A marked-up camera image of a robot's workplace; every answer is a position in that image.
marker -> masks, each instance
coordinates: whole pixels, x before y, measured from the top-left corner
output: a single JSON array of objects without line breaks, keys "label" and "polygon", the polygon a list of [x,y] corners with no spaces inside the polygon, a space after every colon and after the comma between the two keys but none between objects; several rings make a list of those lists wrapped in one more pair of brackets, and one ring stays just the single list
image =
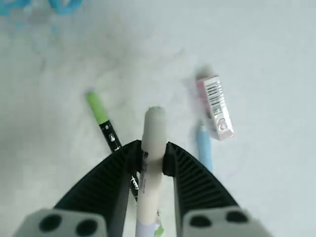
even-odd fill
[{"label": "marker", "polygon": [[213,170],[211,156],[211,139],[207,127],[201,125],[197,131],[197,146],[199,161],[210,171]]},{"label": "marker", "polygon": [[141,146],[143,157],[137,203],[136,237],[152,237],[155,234],[166,144],[165,110],[161,107],[151,107],[145,114]]},{"label": "marker", "polygon": [[[91,92],[86,95],[86,99],[91,107],[94,117],[97,120],[111,151],[115,152],[119,150],[122,147],[122,145],[119,141],[117,134],[114,131],[114,128],[107,116],[105,109],[102,106],[101,100],[99,99],[98,95]],[[139,180],[135,172],[131,175],[129,187],[136,202],[138,199],[138,189],[139,189],[138,184],[139,184]],[[157,223],[156,223],[156,230],[155,230],[154,236],[160,237],[163,234],[164,229],[160,221],[159,211],[157,211],[156,222]]]}]

barcode label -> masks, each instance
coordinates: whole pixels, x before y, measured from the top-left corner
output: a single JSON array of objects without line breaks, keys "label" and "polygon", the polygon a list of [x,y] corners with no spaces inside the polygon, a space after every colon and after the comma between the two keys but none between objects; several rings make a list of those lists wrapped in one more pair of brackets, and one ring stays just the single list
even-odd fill
[{"label": "barcode label", "polygon": [[220,83],[214,82],[206,86],[206,93],[208,101],[211,105],[213,115],[218,115],[223,112],[223,108],[226,106],[223,89]]}]

blue pen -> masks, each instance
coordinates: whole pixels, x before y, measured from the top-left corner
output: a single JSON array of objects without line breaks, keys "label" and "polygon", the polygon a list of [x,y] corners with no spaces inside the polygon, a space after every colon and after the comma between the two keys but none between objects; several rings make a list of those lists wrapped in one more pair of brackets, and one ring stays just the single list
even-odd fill
[{"label": "blue pen", "polygon": [[197,146],[199,161],[210,171],[213,171],[211,156],[211,139],[207,127],[201,125],[197,131]]}]

